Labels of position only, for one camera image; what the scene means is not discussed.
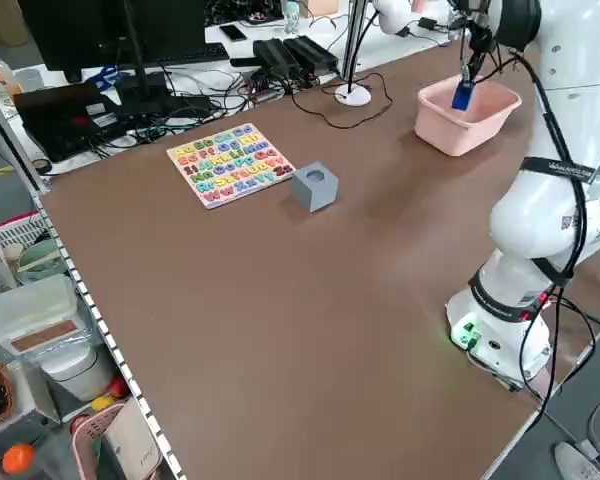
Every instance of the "gray floor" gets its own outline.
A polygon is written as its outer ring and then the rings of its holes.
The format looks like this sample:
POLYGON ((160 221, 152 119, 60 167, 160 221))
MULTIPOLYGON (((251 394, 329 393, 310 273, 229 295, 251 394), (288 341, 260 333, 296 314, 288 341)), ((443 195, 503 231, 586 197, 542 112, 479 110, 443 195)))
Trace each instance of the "gray floor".
MULTIPOLYGON (((0 57, 5 59, 12 68, 41 63, 33 44, 15 49, 0 47, 0 57)), ((4 160, 0 159, 0 167, 4 165, 4 160)), ((0 221, 31 209, 31 201, 17 175, 12 173, 0 177, 0 221)), ((550 412, 576 437, 583 438, 586 420, 599 402, 600 344, 596 357, 586 369, 552 400, 550 412)), ((472 435, 479 435, 479 431, 467 432, 467 441, 471 441, 472 435)), ((561 477, 553 461, 552 449, 556 443, 563 440, 565 439, 559 430, 546 420, 541 421, 523 437, 492 478, 495 480, 560 480, 561 477)))

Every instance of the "gray block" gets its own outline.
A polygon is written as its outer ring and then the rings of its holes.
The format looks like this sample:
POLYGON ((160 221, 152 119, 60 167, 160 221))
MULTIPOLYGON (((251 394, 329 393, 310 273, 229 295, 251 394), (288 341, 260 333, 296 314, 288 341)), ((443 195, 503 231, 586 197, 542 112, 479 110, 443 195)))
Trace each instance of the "gray block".
POLYGON ((313 213, 336 199, 338 177, 322 163, 314 162, 294 172, 291 191, 296 199, 313 213))

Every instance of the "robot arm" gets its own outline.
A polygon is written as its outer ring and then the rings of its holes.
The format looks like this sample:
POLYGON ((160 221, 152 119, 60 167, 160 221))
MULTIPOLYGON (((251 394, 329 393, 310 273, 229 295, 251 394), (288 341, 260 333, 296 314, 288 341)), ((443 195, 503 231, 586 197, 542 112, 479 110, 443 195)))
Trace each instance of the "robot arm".
MULTIPOLYGON (((541 104, 534 113, 526 157, 556 168, 600 167, 600 1, 449 0, 470 32, 463 82, 473 88, 485 55, 496 43, 521 54, 532 42, 540 50, 536 69, 575 164, 561 163, 541 104)), ((373 0, 385 33, 400 35, 412 17, 401 0, 373 0)), ((491 212, 497 247, 469 285, 447 304, 453 342, 509 383, 533 378, 551 356, 549 329, 541 316, 523 312, 554 283, 540 270, 545 259, 562 270, 584 243, 579 260, 600 249, 600 176, 582 184, 587 235, 576 238, 574 186, 568 178, 521 170, 491 212)))

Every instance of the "table surface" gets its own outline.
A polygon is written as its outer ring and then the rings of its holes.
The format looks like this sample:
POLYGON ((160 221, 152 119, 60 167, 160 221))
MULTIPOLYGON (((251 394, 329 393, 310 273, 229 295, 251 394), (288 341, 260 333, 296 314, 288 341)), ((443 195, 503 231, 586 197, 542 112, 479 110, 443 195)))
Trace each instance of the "table surface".
MULTIPOLYGON (((339 12, 333 17, 334 26, 326 19, 311 23, 311 19, 301 19, 299 25, 298 35, 307 35, 312 40, 322 45, 324 48, 331 46, 331 52, 338 58, 342 58, 344 54, 345 44, 347 36, 342 35, 346 30, 348 24, 348 12, 349 1, 341 0, 339 12)), ((371 17, 373 7, 368 7, 367 17, 371 17)), ((447 6, 446 2, 432 2, 428 10, 424 15, 435 18, 442 24, 446 23, 447 6)), ((410 19, 418 19, 422 15, 411 14, 410 19)), ((221 42, 229 56, 231 58, 240 57, 251 57, 253 56, 253 41, 254 40, 268 40, 271 38, 290 38, 296 35, 288 35, 284 32, 284 21, 273 22, 267 25, 261 26, 247 26, 246 24, 237 23, 235 25, 247 36, 247 40, 243 42, 231 42, 226 35, 224 35, 218 26, 211 26, 205 29, 205 37, 207 42, 221 42)), ((359 69, 366 69, 375 67, 382 63, 386 63, 396 58, 401 58, 412 53, 433 48, 436 46, 436 42, 445 42, 447 40, 446 34, 431 32, 418 28, 417 25, 411 25, 413 33, 416 35, 429 37, 427 38, 416 38, 409 37, 407 39, 399 38, 396 36, 385 35, 382 33, 380 28, 373 27, 369 29, 365 41, 363 42, 360 52, 358 54, 359 69)), ((62 72, 50 72, 44 65, 37 65, 33 68, 38 69, 43 77, 44 84, 46 87, 58 87, 67 85, 67 82, 62 72)), ((225 90, 231 85, 234 79, 237 79, 239 75, 245 72, 254 70, 254 68, 234 68, 230 65, 228 60, 218 62, 207 62, 200 64, 190 65, 176 65, 169 66, 167 70, 172 72, 171 79, 173 80, 174 86, 178 92, 188 92, 193 94, 216 94, 217 90, 225 90)), ((84 78, 89 78, 100 71, 99 68, 86 69, 84 71, 84 78)), ((149 72, 160 71, 159 68, 149 68, 149 72)), ((327 78, 331 78, 332 75, 321 77, 321 80, 325 81, 327 78)), ((119 103, 119 98, 115 89, 109 89, 105 92, 114 102, 119 103)), ((240 105, 242 99, 229 98, 224 101, 225 105, 230 108, 236 108, 240 105)), ((170 124, 177 123, 189 123, 190 119, 173 119, 170 124)), ((28 137, 24 128, 22 127, 22 120, 19 116, 14 116, 10 119, 9 124, 16 133, 18 139, 22 143, 25 151, 29 157, 33 159, 46 158, 44 152, 28 137)), ((118 139, 115 140, 117 145, 132 145, 134 142, 132 139, 118 139)), ((106 148, 110 154, 118 153, 119 150, 106 148)), ((80 155, 76 155, 67 159, 63 162, 54 165, 52 174, 62 174, 77 168, 90 165, 92 163, 100 161, 93 152, 85 152, 80 155)))
MULTIPOLYGON (((530 135, 523 97, 461 158, 413 133, 418 90, 457 73, 452 45, 383 65, 394 105, 335 130, 284 100, 59 177, 42 198, 189 478, 476 479, 534 410, 475 368, 444 305, 488 257, 488 214, 530 135), (166 149, 253 122, 296 166, 322 161, 338 199, 308 214, 289 182, 208 211, 166 149)), ((314 89, 300 104, 343 124, 314 89)), ((600 252, 569 296, 600 316, 600 252)), ((586 344, 564 314, 564 373, 586 344)))

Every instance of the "alphabet puzzle board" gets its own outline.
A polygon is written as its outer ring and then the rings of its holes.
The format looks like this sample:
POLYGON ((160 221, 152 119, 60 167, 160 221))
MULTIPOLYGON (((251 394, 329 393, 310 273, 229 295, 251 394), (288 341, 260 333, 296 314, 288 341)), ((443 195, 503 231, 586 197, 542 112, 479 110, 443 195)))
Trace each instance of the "alphabet puzzle board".
POLYGON ((287 180, 295 167, 251 123, 167 150, 208 209, 287 180))

